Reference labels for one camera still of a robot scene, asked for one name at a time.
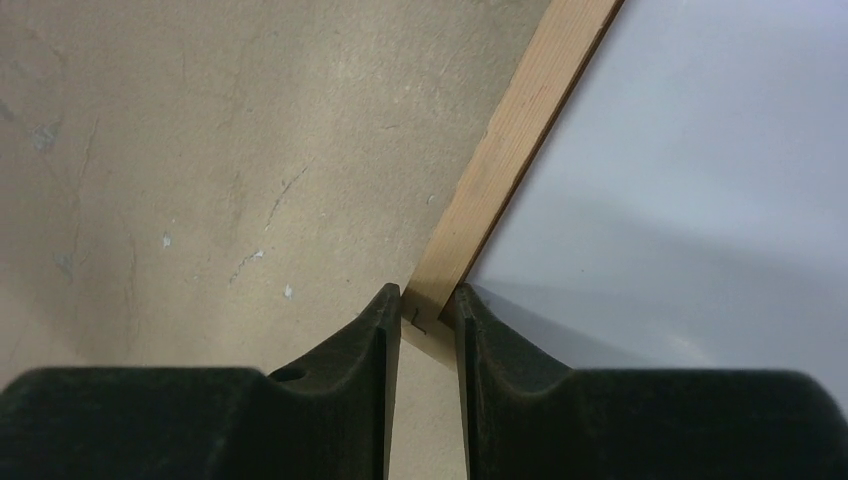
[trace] floor crack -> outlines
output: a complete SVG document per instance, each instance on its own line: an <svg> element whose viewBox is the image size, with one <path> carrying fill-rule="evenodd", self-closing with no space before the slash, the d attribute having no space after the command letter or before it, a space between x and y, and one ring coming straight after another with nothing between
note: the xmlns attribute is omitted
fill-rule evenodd
<svg viewBox="0 0 848 480"><path fill-rule="evenodd" d="M88 162L91 160L91 145L94 143L94 136L97 134L97 126L100 124L100 115L94 119L94 125L91 126L91 133L88 134L88 141L85 143L85 150L82 165L77 173L77 192L82 187L82 180L85 177L85 172L88 170Z"/></svg>
<svg viewBox="0 0 848 480"><path fill-rule="evenodd" d="M265 251L264 251L264 250L257 250L256 252L251 253L250 255L248 255L248 256L246 256L246 257L244 257L243 259L241 259L241 262L240 262L240 263L238 264L238 266L236 267L236 271L235 271L235 272L232 274L232 276L230 277L230 285L232 285L232 284L233 284L233 282L235 282L235 281L236 281L236 278L238 278L238 276L241 274L241 269L242 269L242 268L244 268L244 266L247 264L247 262L248 262L248 261L250 261L250 260L258 260L258 259L260 259L260 258L262 258L262 257L264 257L264 256L265 256Z"/></svg>
<svg viewBox="0 0 848 480"><path fill-rule="evenodd" d="M303 174L306 173L307 170L309 170L309 165L306 165L305 167L303 167L303 170L301 170L300 173L295 175L294 178L292 178L290 182L288 182L288 183L284 182L283 183L283 191L280 192L279 195L277 195L277 200L274 201L274 206L271 208L271 213L268 214L268 221L265 222L265 231L266 232L268 231L269 228L271 228L271 220L274 219L274 215L277 214L277 210L280 208L280 205L283 203L283 197L286 195L286 192L288 192L289 189L292 187L292 185L294 185L295 182L297 182L300 179L300 177L303 176Z"/></svg>

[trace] light gray wall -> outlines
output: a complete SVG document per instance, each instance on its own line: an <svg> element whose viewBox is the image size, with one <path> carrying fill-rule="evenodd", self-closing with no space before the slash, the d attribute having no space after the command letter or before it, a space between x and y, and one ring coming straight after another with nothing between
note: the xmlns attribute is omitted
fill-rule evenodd
<svg viewBox="0 0 848 480"><path fill-rule="evenodd" d="M579 367L780 367L848 405L848 2L629 0L470 281Z"/></svg>

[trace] wooden board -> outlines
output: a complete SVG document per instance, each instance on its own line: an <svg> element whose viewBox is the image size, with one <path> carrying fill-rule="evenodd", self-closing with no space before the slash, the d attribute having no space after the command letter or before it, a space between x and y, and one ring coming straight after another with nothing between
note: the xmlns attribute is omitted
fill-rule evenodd
<svg viewBox="0 0 848 480"><path fill-rule="evenodd" d="M552 0L406 290L405 338L450 363L439 314L462 281L623 0Z"/></svg>

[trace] small hole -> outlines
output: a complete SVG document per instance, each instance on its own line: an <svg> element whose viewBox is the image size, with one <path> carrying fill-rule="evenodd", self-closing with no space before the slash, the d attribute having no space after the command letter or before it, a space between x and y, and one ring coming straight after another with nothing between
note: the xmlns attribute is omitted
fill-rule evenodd
<svg viewBox="0 0 848 480"><path fill-rule="evenodd" d="M306 370L297 367L283 367L275 370L268 377L276 382L291 382L306 376Z"/></svg>

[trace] black plastic jaw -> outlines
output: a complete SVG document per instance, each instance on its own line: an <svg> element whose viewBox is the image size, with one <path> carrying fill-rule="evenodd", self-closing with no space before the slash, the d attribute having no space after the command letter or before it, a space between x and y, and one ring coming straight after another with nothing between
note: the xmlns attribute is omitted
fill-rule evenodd
<svg viewBox="0 0 848 480"><path fill-rule="evenodd" d="M783 371L572 370L455 294L468 478L848 478L848 427Z"/></svg>
<svg viewBox="0 0 848 480"><path fill-rule="evenodd" d="M0 397L0 478L388 476L400 292L269 377L48 368Z"/></svg>

